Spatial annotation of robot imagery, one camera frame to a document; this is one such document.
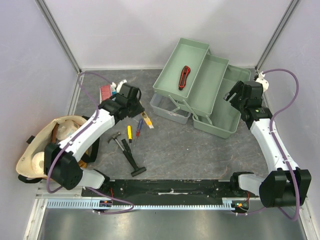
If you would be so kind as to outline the blue handled screwdriver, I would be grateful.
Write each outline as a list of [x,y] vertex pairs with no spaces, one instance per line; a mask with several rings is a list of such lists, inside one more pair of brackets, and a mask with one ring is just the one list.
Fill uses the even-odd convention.
[[136,129],[136,132],[135,132],[135,139],[134,139],[134,144],[133,144],[133,146],[136,145],[137,139],[138,139],[139,136],[140,136],[143,123],[144,123],[144,120],[141,118],[141,119],[139,120],[139,122],[138,122],[137,129]]

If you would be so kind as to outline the yellow utility knife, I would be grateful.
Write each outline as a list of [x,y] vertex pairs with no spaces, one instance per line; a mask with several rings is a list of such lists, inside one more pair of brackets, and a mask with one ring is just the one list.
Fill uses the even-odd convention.
[[144,122],[146,123],[146,125],[150,128],[150,129],[154,129],[153,123],[151,121],[151,119],[149,118],[149,116],[147,115],[147,113],[145,111],[143,111],[140,114],[144,120]]

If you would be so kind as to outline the yellow handled screwdriver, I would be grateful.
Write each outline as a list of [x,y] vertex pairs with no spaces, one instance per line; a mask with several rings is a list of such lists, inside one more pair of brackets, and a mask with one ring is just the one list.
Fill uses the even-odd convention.
[[129,141],[129,147],[130,149],[132,149],[133,134],[132,134],[132,127],[130,125],[127,126],[127,137]]

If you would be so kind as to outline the translucent green tool box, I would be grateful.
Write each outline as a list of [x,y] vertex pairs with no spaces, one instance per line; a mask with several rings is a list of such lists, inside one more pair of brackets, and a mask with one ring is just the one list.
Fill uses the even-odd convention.
[[[190,67],[183,90],[178,89],[184,66]],[[153,112],[195,129],[227,139],[237,131],[240,113],[223,97],[237,81],[247,82],[251,71],[233,66],[228,59],[211,54],[210,45],[180,38],[153,84]]]

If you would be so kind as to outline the red black utility knife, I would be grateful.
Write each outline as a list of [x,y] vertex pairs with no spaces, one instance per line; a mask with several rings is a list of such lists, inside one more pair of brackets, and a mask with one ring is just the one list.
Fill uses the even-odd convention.
[[185,65],[181,71],[179,83],[178,83],[178,89],[180,91],[182,91],[185,88],[186,83],[187,83],[187,78],[188,78],[190,72],[191,72],[190,67]]

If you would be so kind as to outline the claw hammer black handle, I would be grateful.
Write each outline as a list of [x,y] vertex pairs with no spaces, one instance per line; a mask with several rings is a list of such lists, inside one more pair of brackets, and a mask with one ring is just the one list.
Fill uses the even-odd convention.
[[116,144],[120,147],[121,151],[125,151],[124,147],[121,145],[121,143],[118,140],[118,137],[121,135],[121,133],[118,131],[114,134],[112,134],[109,139],[107,140],[107,143],[109,144],[111,142],[111,140],[114,140],[116,142]]

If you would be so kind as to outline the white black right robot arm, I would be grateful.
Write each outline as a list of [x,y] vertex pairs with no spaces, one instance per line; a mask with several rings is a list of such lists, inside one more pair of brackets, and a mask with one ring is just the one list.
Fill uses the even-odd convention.
[[304,204],[312,176],[290,157],[271,111],[262,105],[263,85],[256,81],[238,81],[224,100],[240,112],[241,119],[256,138],[268,167],[266,178],[251,172],[235,172],[229,191],[235,197],[246,191],[258,196],[266,208],[299,207]]

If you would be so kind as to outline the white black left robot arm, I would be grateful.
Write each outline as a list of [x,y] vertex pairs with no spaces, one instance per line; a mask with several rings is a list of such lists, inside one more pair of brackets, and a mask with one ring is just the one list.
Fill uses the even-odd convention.
[[124,83],[120,91],[103,100],[95,113],[71,136],[58,144],[49,143],[44,149],[44,174],[60,187],[72,190],[81,186],[92,188],[98,196],[106,196],[110,184],[106,177],[92,169],[79,166],[86,151],[107,130],[125,118],[134,118],[144,112],[141,90]]

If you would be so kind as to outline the red box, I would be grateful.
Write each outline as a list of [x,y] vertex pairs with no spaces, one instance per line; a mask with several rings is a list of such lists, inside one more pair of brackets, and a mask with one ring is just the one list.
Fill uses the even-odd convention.
[[110,98],[111,95],[112,92],[109,84],[101,86],[99,89],[99,102],[101,103],[102,101]]

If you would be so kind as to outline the white plastic package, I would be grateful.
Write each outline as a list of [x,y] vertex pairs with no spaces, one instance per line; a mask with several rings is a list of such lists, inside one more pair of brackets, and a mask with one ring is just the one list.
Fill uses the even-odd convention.
[[56,138],[58,141],[62,141],[70,137],[75,133],[86,120],[65,120],[64,122],[57,123]]

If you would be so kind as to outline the beige canvas tote bag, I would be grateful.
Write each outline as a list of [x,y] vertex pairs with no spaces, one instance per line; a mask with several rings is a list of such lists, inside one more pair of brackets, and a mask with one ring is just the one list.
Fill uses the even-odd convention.
[[[61,140],[58,143],[52,141],[53,131],[54,131],[55,126],[58,125],[58,123],[62,123],[66,120],[74,120],[74,121],[86,120],[87,121],[88,119],[85,119],[84,117],[77,116],[77,115],[68,115],[68,116],[62,116],[62,117],[53,119],[28,144],[28,147],[26,148],[25,152],[22,154],[21,158],[19,159],[19,161],[16,165],[17,173],[23,177],[31,178],[31,179],[47,178],[45,173],[36,174],[34,172],[34,170],[32,169],[33,156],[38,152],[44,152],[45,147],[48,144],[50,144],[50,143],[58,144],[59,142],[62,141]],[[85,153],[80,161],[93,162],[94,159]]]

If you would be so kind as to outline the white paper roll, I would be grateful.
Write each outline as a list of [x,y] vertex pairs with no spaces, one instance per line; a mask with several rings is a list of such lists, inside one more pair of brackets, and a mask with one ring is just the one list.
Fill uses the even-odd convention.
[[44,174],[44,160],[45,153],[43,151],[40,151],[33,156],[31,166],[36,174]]

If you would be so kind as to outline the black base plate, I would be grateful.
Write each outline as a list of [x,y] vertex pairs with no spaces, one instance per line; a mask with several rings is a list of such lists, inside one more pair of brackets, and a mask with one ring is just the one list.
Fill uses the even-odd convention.
[[229,180],[218,179],[114,179],[103,183],[97,190],[102,194],[126,200],[142,194],[200,195],[214,198],[256,197],[246,190],[233,189]]

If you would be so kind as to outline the aluminium frame post right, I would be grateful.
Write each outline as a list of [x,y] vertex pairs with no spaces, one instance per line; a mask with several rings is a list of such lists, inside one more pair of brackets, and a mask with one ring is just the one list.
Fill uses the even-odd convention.
[[257,72],[262,68],[264,63],[266,62],[267,58],[271,54],[273,48],[275,47],[277,41],[279,40],[282,32],[284,31],[285,27],[287,26],[288,22],[290,21],[291,17],[293,16],[294,12],[296,11],[297,7],[300,4],[300,0],[291,0],[289,2],[288,7],[286,8],[283,16],[281,17],[277,27],[275,28],[270,40],[268,41],[262,55],[260,56],[257,64],[255,65],[254,69]]

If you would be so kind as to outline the aluminium frame post left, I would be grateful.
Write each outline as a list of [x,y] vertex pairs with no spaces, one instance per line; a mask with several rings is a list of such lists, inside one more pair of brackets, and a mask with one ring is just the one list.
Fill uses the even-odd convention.
[[55,38],[57,39],[59,45],[61,46],[63,52],[67,56],[69,62],[71,63],[73,69],[77,73],[81,73],[82,69],[80,65],[78,64],[75,56],[73,55],[66,39],[63,36],[63,33],[61,32],[53,14],[51,13],[47,3],[45,0],[35,0],[35,3],[39,7],[40,11],[42,12],[42,15],[44,16],[45,20],[47,21],[50,29],[52,30]]

